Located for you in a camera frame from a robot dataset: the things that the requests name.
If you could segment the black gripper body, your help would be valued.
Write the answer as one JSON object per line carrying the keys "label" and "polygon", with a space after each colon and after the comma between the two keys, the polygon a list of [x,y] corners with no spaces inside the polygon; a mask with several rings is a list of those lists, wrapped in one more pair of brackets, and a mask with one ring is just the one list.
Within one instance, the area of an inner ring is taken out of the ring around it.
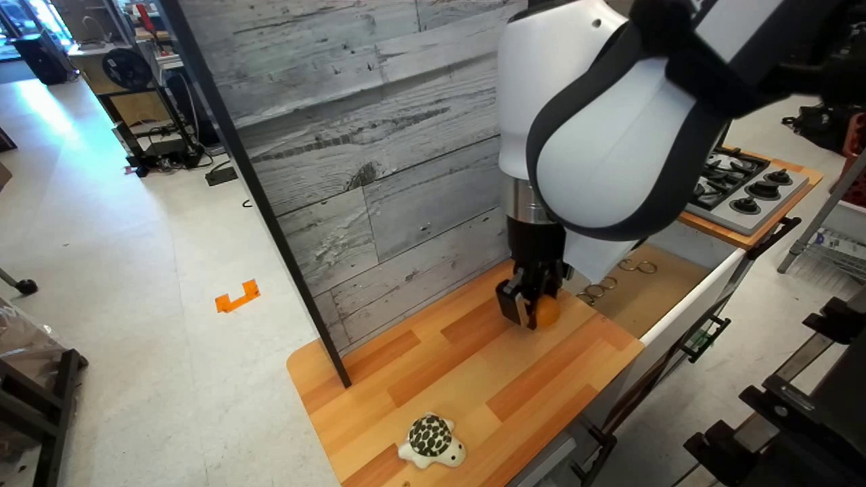
{"label": "black gripper body", "polygon": [[562,284],[564,230],[560,224],[528,224],[509,219],[509,249],[516,287],[528,295],[554,295]]}

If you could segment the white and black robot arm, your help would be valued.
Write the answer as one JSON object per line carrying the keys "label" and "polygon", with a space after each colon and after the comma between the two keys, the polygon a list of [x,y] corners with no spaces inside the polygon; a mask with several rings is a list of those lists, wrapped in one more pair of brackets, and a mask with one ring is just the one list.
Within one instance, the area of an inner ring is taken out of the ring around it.
{"label": "white and black robot arm", "polygon": [[679,219],[724,128],[789,94],[862,98],[862,0],[528,0],[495,52],[512,276],[537,331],[568,276],[600,282]]}

